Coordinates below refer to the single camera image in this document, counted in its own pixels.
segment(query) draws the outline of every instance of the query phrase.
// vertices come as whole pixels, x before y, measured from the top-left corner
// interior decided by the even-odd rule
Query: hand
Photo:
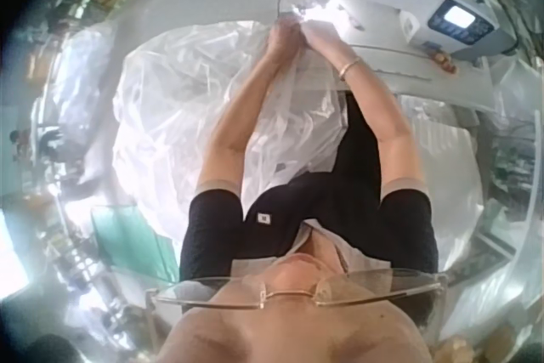
[[[301,24],[301,28],[306,43],[337,69],[340,70],[357,58],[355,51],[342,41],[332,23],[308,20]]]
[[[270,30],[266,56],[279,63],[289,65],[303,45],[303,35],[295,17],[279,18]]]

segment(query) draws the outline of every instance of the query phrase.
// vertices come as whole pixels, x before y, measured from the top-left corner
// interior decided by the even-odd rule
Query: worker
[[[247,143],[271,84],[305,47],[351,89],[347,132],[330,173],[265,191],[244,218]],[[207,145],[181,253],[183,281],[171,291],[193,307],[158,361],[430,362],[417,322],[393,303],[322,308],[315,299],[325,296],[319,288],[332,301],[362,296],[364,286],[354,290],[351,280],[370,270],[432,276],[437,258],[416,143],[394,96],[332,25],[279,19]],[[376,291],[366,289],[366,298]]]

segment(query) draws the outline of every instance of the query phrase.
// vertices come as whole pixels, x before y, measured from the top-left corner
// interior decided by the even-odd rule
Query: black shirt
[[[258,222],[259,214],[267,215],[267,224]],[[389,261],[392,268],[437,272],[427,195],[403,189],[380,201],[360,181],[306,173],[265,191],[245,218],[234,193],[207,190],[196,196],[190,204],[179,276],[229,276],[234,259],[280,257],[291,249],[308,218],[366,256]]]

